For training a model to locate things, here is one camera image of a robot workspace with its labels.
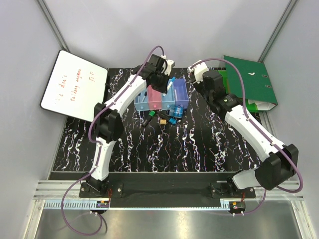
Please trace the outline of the light blue bin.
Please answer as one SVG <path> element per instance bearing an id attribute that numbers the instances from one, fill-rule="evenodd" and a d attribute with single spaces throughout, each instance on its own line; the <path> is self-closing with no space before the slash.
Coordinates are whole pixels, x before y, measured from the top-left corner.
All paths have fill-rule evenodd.
<path id="1" fill-rule="evenodd" d="M 136 111 L 142 112 L 142 111 L 148 111 L 149 104 L 148 104 L 148 92 L 147 89 L 143 90 L 141 93 L 139 93 L 135 100 L 134 100 L 134 106 Z"/>

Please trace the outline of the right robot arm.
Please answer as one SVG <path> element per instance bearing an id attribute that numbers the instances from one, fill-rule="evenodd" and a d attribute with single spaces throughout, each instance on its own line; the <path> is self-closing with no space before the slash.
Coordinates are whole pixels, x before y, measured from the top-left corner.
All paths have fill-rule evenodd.
<path id="1" fill-rule="evenodd" d="M 226 93 L 223 77 L 218 71 L 204 70 L 190 75 L 193 86 L 210 109 L 235 128 L 261 160 L 257 168 L 234 174 L 226 185 L 229 196 L 238 197 L 250 187 L 272 190 L 296 174 L 298 149 L 276 139 L 252 117 L 236 95 Z"/>

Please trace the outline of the purple bin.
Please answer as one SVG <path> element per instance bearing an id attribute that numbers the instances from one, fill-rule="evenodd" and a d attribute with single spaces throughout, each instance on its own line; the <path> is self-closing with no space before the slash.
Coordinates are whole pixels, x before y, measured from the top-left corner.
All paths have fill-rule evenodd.
<path id="1" fill-rule="evenodd" d="M 189 97 L 185 79 L 175 79 L 173 82 L 175 104 L 184 109 L 188 108 Z"/>

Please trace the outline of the pink bin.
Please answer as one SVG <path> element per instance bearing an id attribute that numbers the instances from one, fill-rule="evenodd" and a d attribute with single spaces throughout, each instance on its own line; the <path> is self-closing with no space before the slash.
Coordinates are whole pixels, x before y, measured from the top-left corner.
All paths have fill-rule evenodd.
<path id="1" fill-rule="evenodd" d="M 161 93 L 154 90 L 151 86 L 147 88 L 148 105 L 150 110 L 161 110 L 162 109 L 162 97 Z"/>

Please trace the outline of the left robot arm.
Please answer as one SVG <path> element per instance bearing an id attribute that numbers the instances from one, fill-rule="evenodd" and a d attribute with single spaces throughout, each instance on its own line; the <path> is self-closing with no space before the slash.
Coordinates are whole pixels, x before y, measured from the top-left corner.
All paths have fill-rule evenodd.
<path id="1" fill-rule="evenodd" d="M 116 141 L 124 131 L 122 116 L 132 101 L 147 87 L 167 92 L 169 76 L 175 62 L 165 56 L 151 55 L 143 65 L 134 68 L 127 82 L 105 103 L 97 103 L 89 127 L 89 140 L 96 144 L 91 171 L 85 178 L 90 191 L 103 197 L 108 190 L 109 164 Z"/>

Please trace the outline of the light blue capped marker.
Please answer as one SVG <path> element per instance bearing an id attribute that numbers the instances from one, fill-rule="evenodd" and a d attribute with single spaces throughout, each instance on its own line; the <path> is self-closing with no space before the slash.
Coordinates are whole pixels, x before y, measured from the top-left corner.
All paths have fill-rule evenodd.
<path id="1" fill-rule="evenodd" d="M 171 86 L 173 85 L 174 81 L 175 81 L 175 77 L 172 77 L 172 78 L 169 80 L 168 85 L 167 85 L 167 92 L 166 92 L 166 93 L 163 93 L 163 94 L 162 94 L 163 96 L 166 96 L 166 94 L 168 93 L 169 89 L 170 89 Z"/>

